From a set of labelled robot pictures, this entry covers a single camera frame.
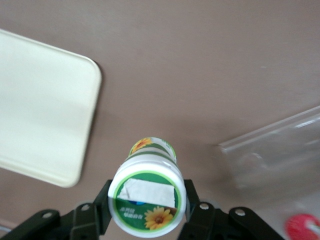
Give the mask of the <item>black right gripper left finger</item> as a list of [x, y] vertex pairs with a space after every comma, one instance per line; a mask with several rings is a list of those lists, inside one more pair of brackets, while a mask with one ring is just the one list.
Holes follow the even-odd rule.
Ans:
[[65, 215], [58, 210], [40, 210], [2, 240], [98, 240], [103, 236], [112, 219], [108, 191], [112, 180], [106, 181], [93, 202], [78, 205]]

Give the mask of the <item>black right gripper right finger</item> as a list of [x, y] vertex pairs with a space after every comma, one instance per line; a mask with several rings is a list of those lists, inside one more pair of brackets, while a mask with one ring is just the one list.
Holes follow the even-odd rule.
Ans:
[[208, 201], [201, 201], [193, 181], [184, 180], [186, 188], [186, 223], [179, 240], [282, 240], [253, 210], [234, 207], [228, 213]]

